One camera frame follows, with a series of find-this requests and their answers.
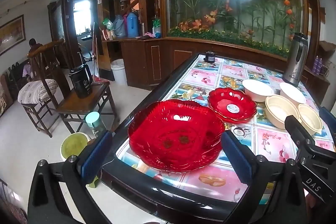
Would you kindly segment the small beige paper bowl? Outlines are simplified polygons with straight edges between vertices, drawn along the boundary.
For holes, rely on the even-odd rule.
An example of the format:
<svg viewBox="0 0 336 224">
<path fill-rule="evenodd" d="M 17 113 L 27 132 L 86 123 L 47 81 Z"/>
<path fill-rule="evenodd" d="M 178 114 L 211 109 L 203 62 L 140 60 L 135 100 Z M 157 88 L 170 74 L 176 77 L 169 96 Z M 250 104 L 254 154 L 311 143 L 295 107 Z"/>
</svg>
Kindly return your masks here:
<svg viewBox="0 0 336 224">
<path fill-rule="evenodd" d="M 298 105 L 298 113 L 301 119 L 301 124 L 310 135 L 322 132 L 323 124 L 318 113 L 306 104 Z"/>
</svg>

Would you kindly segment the beige paper plate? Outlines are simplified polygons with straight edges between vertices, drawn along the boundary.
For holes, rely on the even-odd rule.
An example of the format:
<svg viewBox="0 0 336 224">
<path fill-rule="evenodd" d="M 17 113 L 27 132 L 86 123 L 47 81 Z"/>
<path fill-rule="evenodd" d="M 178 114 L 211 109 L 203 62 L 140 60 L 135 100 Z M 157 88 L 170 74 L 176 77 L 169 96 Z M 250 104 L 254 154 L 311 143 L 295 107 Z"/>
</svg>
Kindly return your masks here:
<svg viewBox="0 0 336 224">
<path fill-rule="evenodd" d="M 265 113 L 267 119 L 275 127 L 284 130 L 287 116 L 294 116 L 299 122 L 300 117 L 295 105 L 280 95 L 268 96 L 265 99 Z"/>
</svg>

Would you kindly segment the white paper bowl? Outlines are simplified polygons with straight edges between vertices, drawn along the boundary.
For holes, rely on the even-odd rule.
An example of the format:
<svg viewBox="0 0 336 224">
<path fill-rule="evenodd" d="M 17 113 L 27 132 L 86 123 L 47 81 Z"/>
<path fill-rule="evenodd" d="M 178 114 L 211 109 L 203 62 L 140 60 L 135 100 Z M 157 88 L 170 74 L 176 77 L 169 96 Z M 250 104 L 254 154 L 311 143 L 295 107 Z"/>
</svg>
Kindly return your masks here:
<svg viewBox="0 0 336 224">
<path fill-rule="evenodd" d="M 258 80 L 243 80 L 245 94 L 255 102 L 265 102 L 265 99 L 274 95 L 274 90 L 267 84 Z"/>
<path fill-rule="evenodd" d="M 296 107 L 300 104 L 306 104 L 305 96 L 293 85 L 280 83 L 280 95 L 290 100 Z"/>
</svg>

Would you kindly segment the small red plastic plate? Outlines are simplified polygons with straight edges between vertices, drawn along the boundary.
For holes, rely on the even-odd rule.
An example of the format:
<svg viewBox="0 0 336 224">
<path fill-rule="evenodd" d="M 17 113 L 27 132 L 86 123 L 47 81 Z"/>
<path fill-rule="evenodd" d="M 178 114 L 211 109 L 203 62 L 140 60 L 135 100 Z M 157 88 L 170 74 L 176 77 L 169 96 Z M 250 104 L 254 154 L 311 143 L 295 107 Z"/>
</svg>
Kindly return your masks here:
<svg viewBox="0 0 336 224">
<path fill-rule="evenodd" d="M 207 100 L 209 107 L 227 123 L 245 123 L 257 113 L 256 103 L 240 90 L 216 88 L 209 93 Z"/>
</svg>

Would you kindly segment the large red plastic plate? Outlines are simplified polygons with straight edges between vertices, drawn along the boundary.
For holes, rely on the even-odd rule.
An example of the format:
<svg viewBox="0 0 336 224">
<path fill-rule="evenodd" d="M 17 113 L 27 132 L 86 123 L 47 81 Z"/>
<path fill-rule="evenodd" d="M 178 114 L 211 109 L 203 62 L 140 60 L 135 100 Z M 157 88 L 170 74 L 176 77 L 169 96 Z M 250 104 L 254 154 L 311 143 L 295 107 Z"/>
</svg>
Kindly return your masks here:
<svg viewBox="0 0 336 224">
<path fill-rule="evenodd" d="M 135 114 L 127 134 L 131 150 L 148 166 L 185 173 L 214 162 L 222 150 L 223 121 L 194 101 L 167 100 Z"/>
</svg>

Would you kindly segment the green top plastic stool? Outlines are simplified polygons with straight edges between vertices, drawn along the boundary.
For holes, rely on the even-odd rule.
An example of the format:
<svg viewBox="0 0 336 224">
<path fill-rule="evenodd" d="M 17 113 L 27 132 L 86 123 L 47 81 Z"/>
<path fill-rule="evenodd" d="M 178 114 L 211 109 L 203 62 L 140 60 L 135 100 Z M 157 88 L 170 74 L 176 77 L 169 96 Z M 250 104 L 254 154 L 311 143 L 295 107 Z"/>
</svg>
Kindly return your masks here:
<svg viewBox="0 0 336 224">
<path fill-rule="evenodd" d="M 60 146 L 62 161 L 66 161 L 72 155 L 78 156 L 90 140 L 91 138 L 82 132 L 76 132 L 67 136 Z"/>
</svg>

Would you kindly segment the purple bottles on shelf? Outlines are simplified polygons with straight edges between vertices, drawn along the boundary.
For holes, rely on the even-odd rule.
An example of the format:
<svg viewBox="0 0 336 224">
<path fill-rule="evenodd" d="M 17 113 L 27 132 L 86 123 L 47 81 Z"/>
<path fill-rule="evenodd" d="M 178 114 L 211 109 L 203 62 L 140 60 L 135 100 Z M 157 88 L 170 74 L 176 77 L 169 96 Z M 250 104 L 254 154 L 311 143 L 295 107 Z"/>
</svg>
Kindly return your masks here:
<svg viewBox="0 0 336 224">
<path fill-rule="evenodd" d="M 322 58 L 319 56 L 315 57 L 312 72 L 315 75 L 319 75 L 322 68 Z"/>
</svg>

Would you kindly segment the stainless steel thermos jug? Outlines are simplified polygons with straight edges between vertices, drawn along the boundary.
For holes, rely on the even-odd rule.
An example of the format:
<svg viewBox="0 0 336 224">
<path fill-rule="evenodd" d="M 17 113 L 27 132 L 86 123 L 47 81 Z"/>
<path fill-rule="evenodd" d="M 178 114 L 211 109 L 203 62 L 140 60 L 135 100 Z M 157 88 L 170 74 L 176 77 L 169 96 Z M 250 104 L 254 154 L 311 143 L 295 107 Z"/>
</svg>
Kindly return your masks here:
<svg viewBox="0 0 336 224">
<path fill-rule="evenodd" d="M 308 52 L 307 36 L 302 32 L 296 32 L 289 50 L 286 69 L 282 75 L 284 82 L 298 87 Z"/>
</svg>

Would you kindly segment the chair with striped cushion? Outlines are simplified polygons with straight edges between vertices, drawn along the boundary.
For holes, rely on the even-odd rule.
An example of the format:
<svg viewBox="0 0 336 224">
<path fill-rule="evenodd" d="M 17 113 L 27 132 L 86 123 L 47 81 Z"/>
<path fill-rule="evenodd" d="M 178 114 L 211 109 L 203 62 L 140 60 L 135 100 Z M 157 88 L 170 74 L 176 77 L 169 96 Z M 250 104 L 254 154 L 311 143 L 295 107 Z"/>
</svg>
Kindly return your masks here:
<svg viewBox="0 0 336 224">
<path fill-rule="evenodd" d="M 29 64 L 32 67 L 29 77 L 30 80 L 19 91 L 17 100 L 22 105 L 34 127 L 39 132 L 43 132 L 51 138 L 52 133 L 50 129 L 57 121 L 58 116 L 49 126 L 43 121 L 43 118 L 47 114 L 53 116 L 56 111 L 49 107 L 49 103 L 51 103 L 52 100 L 42 79 L 45 79 L 52 95 L 56 93 L 58 84 L 52 79 L 51 72 L 42 54 L 30 59 Z"/>
</svg>

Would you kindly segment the black electric kettle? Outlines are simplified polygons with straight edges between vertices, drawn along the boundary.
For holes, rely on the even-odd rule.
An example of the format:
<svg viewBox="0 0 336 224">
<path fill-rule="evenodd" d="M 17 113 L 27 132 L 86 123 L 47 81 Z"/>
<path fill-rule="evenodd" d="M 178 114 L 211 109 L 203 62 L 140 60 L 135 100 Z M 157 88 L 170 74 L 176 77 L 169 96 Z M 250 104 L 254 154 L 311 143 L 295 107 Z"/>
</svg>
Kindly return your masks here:
<svg viewBox="0 0 336 224">
<path fill-rule="evenodd" d="M 82 64 L 70 70 L 69 77 L 79 98 L 86 98 L 92 93 L 92 75 L 87 64 Z"/>
</svg>

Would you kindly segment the seated person in background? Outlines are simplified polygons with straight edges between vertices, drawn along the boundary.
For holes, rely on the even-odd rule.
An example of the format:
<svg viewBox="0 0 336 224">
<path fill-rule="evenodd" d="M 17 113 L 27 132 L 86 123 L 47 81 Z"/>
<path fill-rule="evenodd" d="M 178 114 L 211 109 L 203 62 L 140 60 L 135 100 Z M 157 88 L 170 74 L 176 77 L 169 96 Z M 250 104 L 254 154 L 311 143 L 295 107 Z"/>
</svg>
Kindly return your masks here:
<svg viewBox="0 0 336 224">
<path fill-rule="evenodd" d="M 32 38 L 29 40 L 30 50 L 29 53 L 36 51 L 39 47 L 42 46 L 41 43 L 37 43 L 37 41 Z M 30 63 L 26 63 L 23 67 L 23 77 L 25 77 L 28 81 L 34 78 L 32 74 L 32 67 Z"/>
</svg>

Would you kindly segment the small black device on table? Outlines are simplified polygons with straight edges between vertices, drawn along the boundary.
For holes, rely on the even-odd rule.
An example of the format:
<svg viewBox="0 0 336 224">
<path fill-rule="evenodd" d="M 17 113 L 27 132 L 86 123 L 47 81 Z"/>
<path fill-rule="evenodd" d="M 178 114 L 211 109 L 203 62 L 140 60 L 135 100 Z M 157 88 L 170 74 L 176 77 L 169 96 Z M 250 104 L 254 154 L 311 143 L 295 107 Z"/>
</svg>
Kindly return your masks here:
<svg viewBox="0 0 336 224">
<path fill-rule="evenodd" d="M 205 53 L 205 57 L 204 57 L 204 62 L 213 64 L 215 62 L 216 59 L 216 54 L 213 51 L 206 51 Z"/>
</svg>

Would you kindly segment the grey thermos jug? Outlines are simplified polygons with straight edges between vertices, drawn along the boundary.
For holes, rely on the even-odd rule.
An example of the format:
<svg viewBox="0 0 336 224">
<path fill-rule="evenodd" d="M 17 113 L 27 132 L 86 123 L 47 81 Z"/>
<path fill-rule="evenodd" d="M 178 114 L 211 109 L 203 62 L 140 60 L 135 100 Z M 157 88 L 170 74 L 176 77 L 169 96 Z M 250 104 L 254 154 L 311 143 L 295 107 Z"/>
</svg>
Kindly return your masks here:
<svg viewBox="0 0 336 224">
<path fill-rule="evenodd" d="M 116 15 L 115 20 L 113 22 L 113 29 L 116 38 L 126 37 L 125 22 L 121 15 Z"/>
</svg>

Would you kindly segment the blue thermos jug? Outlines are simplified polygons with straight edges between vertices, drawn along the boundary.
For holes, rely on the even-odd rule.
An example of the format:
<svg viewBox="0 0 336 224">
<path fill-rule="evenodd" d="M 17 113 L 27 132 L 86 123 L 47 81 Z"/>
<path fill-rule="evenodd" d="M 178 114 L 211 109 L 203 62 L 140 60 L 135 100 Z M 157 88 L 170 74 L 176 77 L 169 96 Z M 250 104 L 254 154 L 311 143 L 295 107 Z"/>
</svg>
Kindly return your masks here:
<svg viewBox="0 0 336 224">
<path fill-rule="evenodd" d="M 129 38 L 135 38 L 139 36 L 138 30 L 138 17 L 135 13 L 130 12 L 126 18 L 127 22 L 127 36 Z"/>
</svg>

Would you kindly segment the framed wall painting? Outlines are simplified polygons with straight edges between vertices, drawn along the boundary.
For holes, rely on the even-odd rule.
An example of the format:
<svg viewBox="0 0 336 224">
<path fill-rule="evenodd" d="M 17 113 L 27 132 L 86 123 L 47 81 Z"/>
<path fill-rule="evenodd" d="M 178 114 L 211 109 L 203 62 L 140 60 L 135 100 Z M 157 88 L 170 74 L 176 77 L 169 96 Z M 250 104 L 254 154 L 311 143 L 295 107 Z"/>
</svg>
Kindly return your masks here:
<svg viewBox="0 0 336 224">
<path fill-rule="evenodd" d="M 25 19 L 23 14 L 1 26 L 0 39 L 1 55 L 26 40 Z"/>
</svg>

